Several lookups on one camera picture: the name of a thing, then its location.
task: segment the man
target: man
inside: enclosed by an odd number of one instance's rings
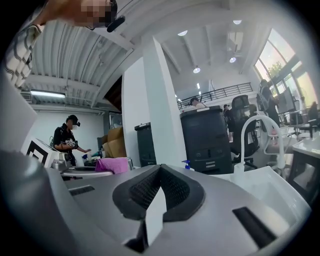
[[[268,82],[265,79],[261,80],[261,89],[258,90],[260,99],[262,101],[262,105],[264,111],[268,114],[268,116],[275,121],[275,123],[280,126],[280,120],[278,116],[278,112],[276,110],[276,106],[278,105],[278,100],[274,98],[269,88]]]
[[[17,88],[32,69],[32,50],[49,21],[62,20],[72,26],[107,27],[117,17],[116,0],[46,0],[22,26],[9,46],[4,65],[11,84]]]
[[[227,128],[229,130],[229,133],[228,133],[229,142],[232,142],[235,126],[234,126],[234,122],[233,122],[233,118],[232,118],[232,113],[231,113],[229,107],[230,107],[230,105],[227,105],[227,104],[225,104],[223,106],[223,114],[224,114],[224,118],[225,118],[225,121],[227,124]]]
[[[203,109],[207,107],[205,104],[200,102],[196,97],[193,97],[190,100],[190,105],[194,106],[196,109]]]
[[[61,127],[55,129],[53,136],[54,148],[60,152],[68,153],[71,159],[71,164],[73,166],[76,166],[76,159],[75,156],[72,154],[72,150],[77,149],[83,153],[91,151],[91,149],[84,150],[78,146],[78,141],[76,141],[71,131],[72,129],[75,129],[77,126],[80,126],[78,118],[74,114],[72,114],[66,119],[65,123]]]

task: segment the cardboard box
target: cardboard box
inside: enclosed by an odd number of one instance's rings
[[[102,142],[105,140],[107,142],[103,144],[103,149],[106,156],[111,158],[127,157],[123,127],[109,130],[108,134],[102,137]]]

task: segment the black railing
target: black railing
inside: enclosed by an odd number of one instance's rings
[[[202,103],[205,103],[205,102],[222,99],[229,96],[245,94],[249,92],[253,92],[251,83],[246,82],[246,83],[236,84],[236,85],[232,85],[232,86],[217,89],[217,90],[208,91],[201,95],[195,95],[189,98],[185,98],[181,101],[178,101],[177,104],[179,109],[181,110],[190,106],[190,100],[193,97],[197,97]]]

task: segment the pink cloth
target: pink cloth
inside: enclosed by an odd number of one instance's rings
[[[112,171],[114,174],[128,171],[128,159],[126,157],[102,158],[96,162],[96,172]]]

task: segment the striped fabric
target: striped fabric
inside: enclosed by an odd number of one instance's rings
[[[32,50],[37,38],[44,30],[44,25],[34,25],[32,22],[42,11],[38,8],[28,18],[16,34],[4,56],[5,73],[12,85],[19,88],[25,82],[32,69]]]

